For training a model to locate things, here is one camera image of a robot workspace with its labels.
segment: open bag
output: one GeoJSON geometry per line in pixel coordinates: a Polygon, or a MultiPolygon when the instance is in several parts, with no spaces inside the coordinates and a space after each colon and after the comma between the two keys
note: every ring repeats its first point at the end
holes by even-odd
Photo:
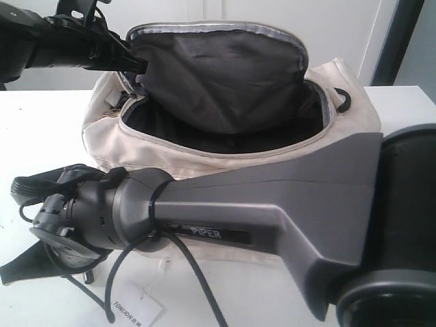
{"type": "MultiPolygon", "coordinates": [[[[355,133],[380,131],[343,60],[309,69],[304,44],[285,31],[248,22],[149,24],[126,40],[148,61],[146,73],[105,73],[82,127],[86,150],[102,170],[153,167],[193,178],[295,159],[355,133]]],[[[218,247],[194,252],[269,258],[218,247]]]]}

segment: table surface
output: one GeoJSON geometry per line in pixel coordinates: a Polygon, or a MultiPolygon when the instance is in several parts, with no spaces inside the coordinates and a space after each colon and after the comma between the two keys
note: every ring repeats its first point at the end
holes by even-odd
{"type": "MultiPolygon", "coordinates": [[[[436,123],[436,105],[419,87],[368,87],[367,92],[385,135],[411,125],[436,123]]],[[[75,163],[93,164],[80,138],[90,95],[90,91],[0,92],[0,265],[36,241],[9,196],[12,179],[75,163]]],[[[27,212],[32,215],[36,210],[29,208],[27,212]]],[[[97,280],[90,288],[100,296],[116,255],[113,253],[95,271],[97,280]]],[[[283,265],[199,263],[229,326],[338,326],[332,306],[324,323],[310,314],[283,265]]],[[[134,281],[164,308],[155,326],[217,326],[185,260],[132,253],[120,268],[116,283],[122,280],[134,281]]],[[[91,326],[86,316],[94,310],[94,302],[61,278],[0,286],[2,327],[91,326]]]]}

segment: white table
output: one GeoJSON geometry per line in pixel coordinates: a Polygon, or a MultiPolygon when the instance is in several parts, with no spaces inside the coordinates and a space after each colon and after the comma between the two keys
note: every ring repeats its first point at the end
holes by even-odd
{"type": "MultiPolygon", "coordinates": [[[[436,123],[436,105],[418,87],[369,87],[382,131],[436,123]]],[[[0,92],[0,265],[36,238],[9,196],[15,176],[28,176],[75,163],[92,164],[80,126],[90,91],[0,92]]],[[[32,215],[36,209],[30,208],[32,215]]],[[[91,289],[102,296],[114,254],[96,269],[91,289]]],[[[334,307],[325,323],[312,317],[284,266],[200,260],[229,326],[337,326],[334,307]]],[[[116,282],[135,281],[165,309],[155,326],[216,326],[208,303],[185,260],[144,258],[132,253],[116,282]]],[[[0,326],[72,327],[96,309],[94,302],[60,278],[0,286],[0,326]]],[[[92,326],[81,323],[82,327],[92,326]]]]}

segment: white wall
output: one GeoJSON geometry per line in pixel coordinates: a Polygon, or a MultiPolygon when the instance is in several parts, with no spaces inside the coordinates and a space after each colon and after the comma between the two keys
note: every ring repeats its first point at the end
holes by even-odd
{"type": "Polygon", "coordinates": [[[419,85],[436,103],[436,1],[425,1],[395,85],[419,85]]]}
{"type": "MultiPolygon", "coordinates": [[[[53,15],[57,0],[4,0],[42,16],[53,15]]],[[[369,84],[398,0],[112,0],[100,4],[113,31],[124,36],[146,22],[248,20],[298,35],[310,65],[343,57],[369,84]]],[[[8,89],[90,89],[99,72],[83,69],[28,69],[8,89]]]]}

